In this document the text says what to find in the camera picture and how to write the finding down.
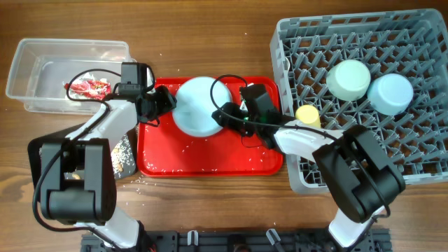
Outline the light blue plate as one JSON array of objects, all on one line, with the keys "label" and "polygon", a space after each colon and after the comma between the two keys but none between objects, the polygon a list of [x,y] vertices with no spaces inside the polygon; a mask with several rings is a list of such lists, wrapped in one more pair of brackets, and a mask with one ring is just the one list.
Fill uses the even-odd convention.
[{"label": "light blue plate", "polygon": [[176,108],[172,116],[176,126],[192,137],[210,137],[222,130],[212,118],[217,111],[210,89],[215,78],[200,76],[187,80],[176,92]]}]

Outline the yellow cup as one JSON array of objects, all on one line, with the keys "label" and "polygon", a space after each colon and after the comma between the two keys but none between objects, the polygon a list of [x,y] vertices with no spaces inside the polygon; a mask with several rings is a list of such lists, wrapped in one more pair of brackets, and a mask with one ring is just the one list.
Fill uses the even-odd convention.
[{"label": "yellow cup", "polygon": [[300,106],[295,112],[295,117],[306,125],[321,128],[319,111],[314,106]]}]

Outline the green bowl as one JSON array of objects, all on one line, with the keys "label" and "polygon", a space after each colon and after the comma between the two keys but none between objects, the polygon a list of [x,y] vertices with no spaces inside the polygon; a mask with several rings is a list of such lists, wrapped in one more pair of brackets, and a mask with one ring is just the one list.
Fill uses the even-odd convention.
[{"label": "green bowl", "polygon": [[355,101],[367,92],[371,75],[366,65],[347,59],[329,70],[326,85],[333,96],[343,101]]}]

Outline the light blue bowl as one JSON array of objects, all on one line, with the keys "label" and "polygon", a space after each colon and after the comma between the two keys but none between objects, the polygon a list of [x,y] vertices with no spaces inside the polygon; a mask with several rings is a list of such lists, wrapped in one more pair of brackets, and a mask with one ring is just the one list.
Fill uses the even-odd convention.
[{"label": "light blue bowl", "polygon": [[396,116],[404,112],[414,96],[412,84],[404,76],[386,74],[374,80],[367,89],[367,99],[371,107],[386,116]]}]

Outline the white plastic spoon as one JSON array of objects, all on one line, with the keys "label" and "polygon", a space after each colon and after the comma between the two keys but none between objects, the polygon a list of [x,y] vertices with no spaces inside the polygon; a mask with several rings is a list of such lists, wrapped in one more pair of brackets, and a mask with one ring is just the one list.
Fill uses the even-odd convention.
[{"label": "white plastic spoon", "polygon": [[285,64],[285,71],[288,73],[291,70],[291,63],[287,57],[285,57],[284,64]]}]

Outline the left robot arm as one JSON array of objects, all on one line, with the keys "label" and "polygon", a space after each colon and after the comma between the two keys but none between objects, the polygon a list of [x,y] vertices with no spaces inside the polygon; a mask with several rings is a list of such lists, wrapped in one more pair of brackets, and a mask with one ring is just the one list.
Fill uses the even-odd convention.
[{"label": "left robot arm", "polygon": [[147,64],[124,62],[118,75],[120,82],[85,124],[29,142],[31,207],[47,230],[88,231],[108,251],[156,251],[144,225],[116,205],[111,151],[138,124],[158,127],[176,98],[155,84]]}]

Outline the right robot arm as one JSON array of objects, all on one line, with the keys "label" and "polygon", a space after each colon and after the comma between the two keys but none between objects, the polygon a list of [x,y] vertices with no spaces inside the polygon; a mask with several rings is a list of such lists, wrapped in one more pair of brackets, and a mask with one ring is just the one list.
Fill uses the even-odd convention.
[{"label": "right robot arm", "polygon": [[256,135],[268,149],[317,165],[338,211],[328,226],[332,245],[350,251],[374,222],[391,215],[405,180],[374,134],[362,125],[325,130],[284,115],[261,84],[239,89],[245,108],[213,102],[212,118],[243,137]]}]

